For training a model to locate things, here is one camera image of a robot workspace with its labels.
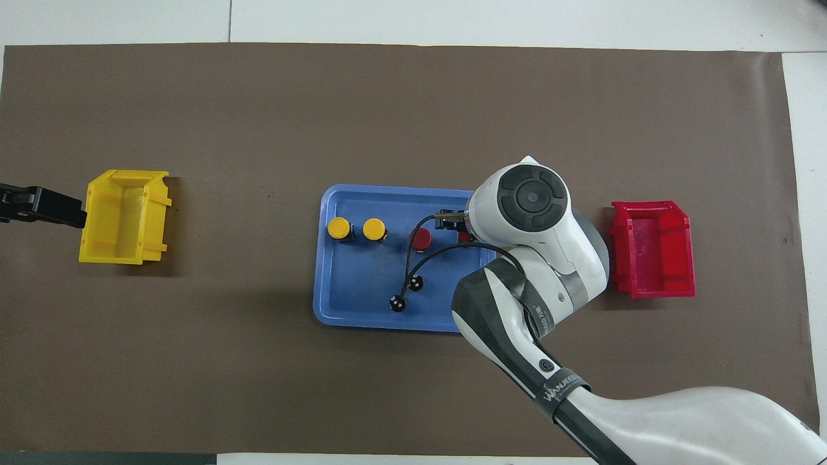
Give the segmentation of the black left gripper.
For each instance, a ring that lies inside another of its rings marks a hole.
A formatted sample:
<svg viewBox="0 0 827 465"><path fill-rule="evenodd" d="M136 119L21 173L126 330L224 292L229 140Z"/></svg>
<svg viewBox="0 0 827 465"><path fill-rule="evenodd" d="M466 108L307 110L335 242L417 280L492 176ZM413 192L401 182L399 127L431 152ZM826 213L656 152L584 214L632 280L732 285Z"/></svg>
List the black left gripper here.
<svg viewBox="0 0 827 465"><path fill-rule="evenodd" d="M32 218L35 221L83 229L87 213L79 198L44 187L27 189L1 183L1 223L32 223Z"/></svg>

